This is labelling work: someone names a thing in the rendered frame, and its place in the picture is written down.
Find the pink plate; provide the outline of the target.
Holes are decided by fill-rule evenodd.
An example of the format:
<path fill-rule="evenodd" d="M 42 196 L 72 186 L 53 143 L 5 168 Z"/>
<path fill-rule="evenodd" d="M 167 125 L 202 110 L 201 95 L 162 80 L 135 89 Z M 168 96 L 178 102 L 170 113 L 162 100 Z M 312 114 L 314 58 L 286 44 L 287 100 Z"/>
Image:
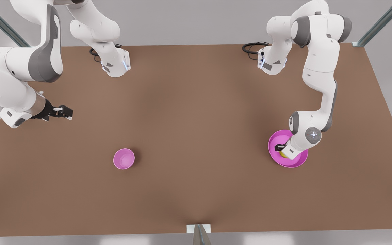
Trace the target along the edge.
<path fill-rule="evenodd" d="M 301 166 L 308 157 L 308 150 L 301 152 L 293 160 L 282 157 L 280 152 L 275 151 L 274 147 L 278 144 L 286 143 L 292 136 L 290 130 L 279 130 L 275 132 L 268 141 L 268 150 L 272 159 L 281 166 L 287 168 L 296 168 Z"/>

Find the pink bowl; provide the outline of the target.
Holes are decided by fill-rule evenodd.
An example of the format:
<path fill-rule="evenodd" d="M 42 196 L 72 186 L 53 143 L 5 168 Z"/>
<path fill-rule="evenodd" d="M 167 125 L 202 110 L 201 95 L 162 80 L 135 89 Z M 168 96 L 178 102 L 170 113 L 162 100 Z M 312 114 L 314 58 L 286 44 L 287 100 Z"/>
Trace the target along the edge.
<path fill-rule="evenodd" d="M 134 162 L 135 154 L 127 148 L 118 150 L 113 157 L 114 166 L 118 169 L 128 169 Z"/>

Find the silver frame post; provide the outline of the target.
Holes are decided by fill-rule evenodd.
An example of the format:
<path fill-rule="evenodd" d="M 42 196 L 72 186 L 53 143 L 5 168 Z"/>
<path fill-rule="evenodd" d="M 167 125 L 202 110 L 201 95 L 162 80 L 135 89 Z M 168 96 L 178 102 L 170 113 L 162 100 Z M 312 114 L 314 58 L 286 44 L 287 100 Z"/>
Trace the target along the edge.
<path fill-rule="evenodd" d="M 186 232 L 193 234 L 193 245 L 212 245 L 208 236 L 211 224 L 188 224 Z"/>
<path fill-rule="evenodd" d="M 376 21 L 376 23 L 357 42 L 352 42 L 352 46 L 365 47 L 391 20 L 392 20 L 392 6 L 379 18 L 378 21 Z"/>
<path fill-rule="evenodd" d="M 31 47 L 1 16 L 0 29 L 19 47 Z"/>

